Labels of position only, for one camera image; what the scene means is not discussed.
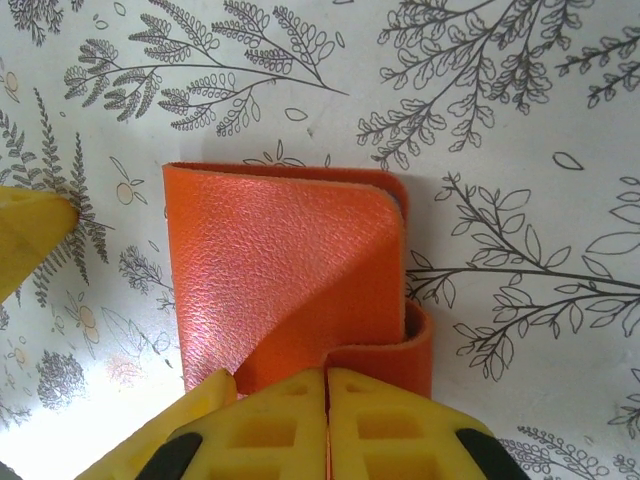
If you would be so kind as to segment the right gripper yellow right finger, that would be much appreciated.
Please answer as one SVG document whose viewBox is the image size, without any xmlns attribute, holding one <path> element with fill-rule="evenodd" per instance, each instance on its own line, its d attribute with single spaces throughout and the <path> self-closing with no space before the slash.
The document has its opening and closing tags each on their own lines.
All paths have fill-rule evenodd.
<svg viewBox="0 0 640 480">
<path fill-rule="evenodd" d="M 381 380 L 327 371 L 333 479 L 519 479 L 488 427 Z"/>
</svg>

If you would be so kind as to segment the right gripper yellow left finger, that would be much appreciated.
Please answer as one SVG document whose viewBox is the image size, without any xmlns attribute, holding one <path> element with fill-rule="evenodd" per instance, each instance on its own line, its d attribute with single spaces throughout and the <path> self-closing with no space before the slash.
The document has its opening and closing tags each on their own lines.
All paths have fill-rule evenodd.
<svg viewBox="0 0 640 480">
<path fill-rule="evenodd" d="M 325 379 L 307 369 L 175 430 L 144 479 L 324 479 Z"/>
</svg>

